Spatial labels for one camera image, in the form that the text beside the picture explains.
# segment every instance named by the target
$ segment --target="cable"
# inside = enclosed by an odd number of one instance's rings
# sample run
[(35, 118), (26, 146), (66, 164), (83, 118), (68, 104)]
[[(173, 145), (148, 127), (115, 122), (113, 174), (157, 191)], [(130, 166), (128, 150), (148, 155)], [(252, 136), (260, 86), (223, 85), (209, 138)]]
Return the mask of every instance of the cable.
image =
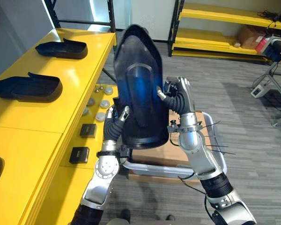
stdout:
[[(274, 74), (275, 74), (275, 72), (276, 72), (276, 69), (278, 68), (278, 65), (279, 65), (279, 62), (277, 62), (276, 68), (273, 70), (273, 73), (270, 73), (272, 76), (274, 76)], [(265, 74), (263, 74), (263, 75), (257, 77), (257, 78), (253, 81), (253, 83), (252, 83), (252, 89), (256, 88), (255, 82), (256, 82), (258, 79), (260, 79), (262, 76), (265, 76)]]
[(264, 10), (263, 12), (258, 12), (257, 15), (259, 15), (262, 18), (267, 18), (267, 19), (272, 20), (273, 21), (272, 23), (275, 23), (275, 26), (276, 26), (277, 21), (281, 22), (281, 14), (279, 15), (277, 13), (272, 13), (268, 10)]
[(187, 180), (187, 179), (190, 179), (191, 177), (193, 177), (195, 175), (195, 173), (193, 172), (191, 175), (187, 176), (187, 177), (184, 177), (184, 178), (181, 178), (179, 177), (180, 180)]
[(196, 188), (194, 188), (194, 187), (192, 187), (192, 186), (186, 184), (185, 181), (184, 181), (182, 178), (180, 178), (179, 176), (178, 176), (178, 178), (182, 181), (182, 183), (183, 183), (185, 186), (187, 186), (187, 187), (189, 187), (189, 188), (191, 188), (191, 189), (194, 189), (194, 190), (196, 190), (196, 191), (199, 191), (200, 193), (202, 193), (202, 194), (205, 195), (205, 198), (204, 198), (204, 207), (205, 207), (206, 213), (208, 214), (209, 218), (212, 220), (212, 217), (211, 217), (211, 215), (210, 215), (210, 213), (209, 213), (209, 211), (208, 211), (208, 209), (207, 209), (207, 205), (206, 205), (206, 203), (207, 203), (207, 193), (205, 193), (205, 192), (203, 192), (203, 191), (200, 191), (199, 189), (196, 189)]
[(172, 141), (172, 133), (170, 133), (170, 143), (171, 143), (172, 145), (179, 146), (178, 144), (175, 144), (175, 143)]
[(256, 82), (258, 79), (260, 79), (262, 76), (263, 76), (263, 75), (257, 77), (257, 78), (253, 81), (253, 83), (252, 83), (252, 89), (255, 88), (255, 82)]
[(212, 217), (207, 209), (206, 201), (207, 201), (207, 194), (205, 195), (205, 198), (204, 198), (204, 206), (205, 206), (206, 213), (209, 215), (209, 218), (212, 220)]
[(277, 62), (277, 65), (276, 65), (276, 68), (274, 69), (273, 73), (272, 73), (272, 76), (274, 76), (275, 72), (276, 72), (276, 69), (278, 68), (278, 65), (279, 65), (279, 62)]
[[(272, 107), (274, 107), (276, 110), (278, 110), (278, 111), (281, 112), (281, 109), (278, 109), (278, 107), (276, 107), (266, 96), (263, 96), (263, 97), (272, 105)], [(277, 102), (279, 102), (280, 105), (281, 105), (281, 102), (280, 102), (278, 99), (276, 99), (276, 97), (275, 97), (274, 95), (272, 95), (272, 97), (273, 97)]]
[(179, 176), (178, 176), (178, 178), (182, 181), (182, 183), (183, 183), (185, 186), (187, 186), (187, 187), (189, 187), (189, 188), (191, 188), (191, 189), (194, 189), (194, 190), (196, 190), (196, 191), (199, 191), (200, 193), (206, 195), (205, 192), (203, 192), (203, 191), (201, 191), (201, 190), (199, 190), (199, 189), (196, 189), (195, 187), (192, 187), (192, 186), (188, 185), (188, 184), (187, 184), (183, 179), (181, 179)]
[(204, 127), (202, 127), (202, 129), (203, 128), (207, 128), (207, 127), (210, 127), (210, 126), (213, 126), (213, 125), (215, 125), (215, 124), (218, 124), (218, 123), (220, 123), (221, 121), (218, 121), (218, 122), (216, 122), (216, 123), (213, 123), (213, 124), (209, 124), (209, 125), (206, 125), (206, 126), (204, 126)]
[[(174, 146), (180, 146), (180, 145), (178, 145), (178, 144), (175, 144), (173, 141), (172, 141), (172, 138), (171, 138), (171, 133), (170, 133), (170, 143), (172, 144), (172, 145), (174, 145)], [(219, 149), (220, 149), (220, 147), (226, 147), (226, 148), (228, 148), (228, 146), (224, 146), (224, 145), (206, 145), (206, 146), (214, 146), (214, 147), (219, 147)], [(221, 149), (220, 149), (220, 151), (217, 151), (217, 150), (213, 150), (213, 149), (209, 149), (209, 150), (211, 150), (211, 151), (216, 151), (216, 152), (221, 152), (221, 153), (227, 153), (227, 154), (231, 154), (231, 155), (236, 155), (235, 153), (231, 153), (231, 152), (227, 152), (227, 151), (222, 151)]]

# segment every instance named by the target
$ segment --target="person's foot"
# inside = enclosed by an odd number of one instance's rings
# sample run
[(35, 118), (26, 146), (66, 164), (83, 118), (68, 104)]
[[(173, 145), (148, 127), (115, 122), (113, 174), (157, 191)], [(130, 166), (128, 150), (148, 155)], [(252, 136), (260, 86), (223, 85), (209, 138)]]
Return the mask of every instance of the person's foot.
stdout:
[(172, 214), (169, 214), (165, 220), (176, 220)]
[(120, 219), (125, 219), (130, 223), (130, 210), (125, 209), (121, 211)]

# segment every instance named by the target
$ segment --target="black wire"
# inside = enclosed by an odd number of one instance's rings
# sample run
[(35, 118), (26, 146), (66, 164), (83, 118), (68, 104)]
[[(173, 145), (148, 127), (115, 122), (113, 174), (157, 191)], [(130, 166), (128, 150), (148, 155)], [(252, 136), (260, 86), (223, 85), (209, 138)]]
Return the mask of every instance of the black wire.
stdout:
[[(281, 109), (278, 109), (278, 107), (275, 106), (267, 97), (265, 97), (265, 96), (263, 96), (263, 97), (272, 105), (272, 107), (274, 107), (276, 110), (278, 110), (278, 111), (281, 112)], [(274, 95), (273, 95), (272, 97), (274, 97), (274, 99), (275, 99), (277, 102), (279, 102), (280, 105), (281, 105), (281, 102), (280, 102), (278, 99), (276, 99), (276, 97), (275, 97)]]
[(179, 146), (178, 144), (175, 144), (175, 143), (172, 141), (172, 133), (170, 133), (170, 143), (171, 143), (172, 145)]
[(221, 152), (221, 153), (226, 153), (226, 154), (231, 154), (231, 155), (236, 155), (235, 153), (231, 153), (231, 152), (227, 152), (227, 151), (217, 151), (217, 150), (213, 150), (213, 149), (210, 149), (211, 151), (216, 151), (216, 152)]
[(263, 75), (261, 75), (261, 76), (259, 76), (259, 77), (257, 77), (254, 81), (253, 81), (253, 83), (252, 83), (252, 89), (254, 89), (255, 88), (255, 82), (258, 80), (258, 79), (260, 79), (261, 77), (262, 77)]
[(273, 73), (272, 73), (272, 76), (275, 74), (276, 69), (278, 68), (278, 65), (279, 65), (279, 62), (277, 62), (276, 68), (274, 69), (274, 71), (273, 71)]
[[(274, 76), (277, 68), (278, 68), (278, 65), (279, 65), (279, 62), (277, 62), (277, 66), (276, 68), (273, 70), (273, 72), (271, 73), (272, 76)], [(272, 107), (274, 107), (276, 110), (280, 111), (281, 112), (281, 109), (278, 109), (278, 107), (276, 107), (266, 96), (263, 96), (271, 105)], [(274, 96), (272, 95), (272, 97), (281, 105), (281, 102)]]
[(195, 173), (193, 172), (191, 175), (187, 176), (187, 177), (184, 177), (184, 178), (181, 178), (179, 177), (180, 180), (187, 180), (187, 179), (190, 179), (191, 177), (193, 177), (195, 175)]
[[(279, 65), (279, 62), (277, 62), (276, 68), (274, 69), (274, 71), (273, 71), (273, 73), (272, 73), (272, 76), (275, 74), (276, 69), (278, 68), (278, 65)], [(253, 81), (253, 83), (252, 83), (252, 89), (254, 89), (254, 88), (255, 88), (255, 82), (256, 82), (258, 79), (260, 79), (263, 75), (261, 75), (261, 76), (257, 77), (257, 78)]]
[[(170, 143), (172, 144), (172, 145), (174, 145), (174, 146), (180, 146), (180, 145), (178, 145), (178, 144), (175, 144), (173, 141), (172, 141), (172, 138), (171, 138), (171, 134), (170, 134)], [(215, 146), (215, 147), (226, 147), (226, 148), (228, 148), (228, 146), (223, 146), (223, 145), (206, 145), (206, 146)], [(227, 153), (227, 154), (231, 154), (231, 155), (236, 155), (235, 153), (231, 153), (231, 152), (227, 152), (227, 151), (222, 151), (221, 149), (220, 149), (220, 151), (217, 151), (217, 150), (213, 150), (213, 149), (209, 149), (209, 150), (211, 150), (211, 151), (216, 151), (216, 152), (221, 152), (221, 153)]]
[(214, 144), (206, 144), (206, 146), (223, 147), (223, 148), (228, 148), (229, 147), (229, 146), (225, 146), (225, 145), (214, 145)]
[(203, 128), (207, 128), (207, 127), (210, 127), (210, 126), (213, 126), (213, 125), (215, 125), (215, 124), (218, 124), (218, 123), (220, 123), (221, 121), (218, 121), (218, 122), (216, 122), (216, 123), (213, 123), (213, 124), (209, 124), (209, 125), (206, 125), (206, 126), (204, 126), (204, 127), (202, 127), (202, 129)]
[(209, 215), (209, 218), (212, 220), (212, 217), (207, 209), (206, 201), (207, 201), (207, 195), (205, 195), (205, 198), (204, 198), (204, 206), (205, 206), (206, 213)]
[(194, 187), (188, 185), (188, 184), (187, 184), (183, 179), (181, 179), (179, 176), (178, 176), (178, 178), (182, 181), (182, 183), (183, 183), (185, 186), (187, 186), (187, 187), (189, 187), (189, 188), (191, 188), (191, 189), (194, 189), (194, 190), (196, 190), (196, 191), (199, 191), (200, 193), (206, 195), (205, 192), (203, 192), (203, 191), (201, 191), (201, 190), (199, 190), (199, 189), (196, 189), (196, 188), (194, 188)]

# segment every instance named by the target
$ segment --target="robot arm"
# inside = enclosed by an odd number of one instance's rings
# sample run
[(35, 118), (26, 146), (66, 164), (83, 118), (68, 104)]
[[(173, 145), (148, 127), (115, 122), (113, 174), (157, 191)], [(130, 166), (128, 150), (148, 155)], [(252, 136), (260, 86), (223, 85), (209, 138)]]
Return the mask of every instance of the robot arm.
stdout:
[(122, 133), (124, 122), (129, 115), (126, 106), (120, 117), (114, 121), (114, 107), (107, 111), (104, 122), (104, 140), (101, 151), (97, 153), (99, 159), (95, 165), (92, 180), (88, 183), (71, 225), (98, 225), (110, 190), (110, 184), (119, 170), (117, 160), (117, 140)]
[(209, 203), (215, 209), (212, 214), (213, 222), (216, 225), (256, 224), (254, 216), (205, 145), (189, 81), (183, 77), (167, 78), (164, 90), (170, 90), (171, 97), (165, 95), (160, 88), (157, 88), (158, 96), (180, 115), (180, 124), (173, 122), (168, 131), (179, 132), (180, 147), (186, 153), (190, 166), (206, 191)]

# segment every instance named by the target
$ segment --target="white round part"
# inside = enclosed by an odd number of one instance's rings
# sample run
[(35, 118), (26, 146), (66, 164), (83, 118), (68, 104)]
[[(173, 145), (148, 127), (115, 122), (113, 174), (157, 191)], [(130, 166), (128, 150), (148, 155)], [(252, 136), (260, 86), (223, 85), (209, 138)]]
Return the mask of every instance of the white round part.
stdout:
[(105, 120), (105, 113), (103, 112), (98, 112), (96, 115), (96, 120), (99, 122), (103, 122)]
[(105, 95), (112, 95), (113, 94), (112, 87), (105, 88), (104, 93), (105, 93)]
[(89, 109), (88, 108), (84, 108), (82, 115), (86, 116), (89, 113)]
[(100, 103), (100, 106), (103, 108), (103, 109), (107, 109), (111, 104), (109, 103), (108, 100), (102, 100), (101, 103)]
[(86, 106), (93, 106), (94, 104), (95, 104), (95, 100), (90, 97)]

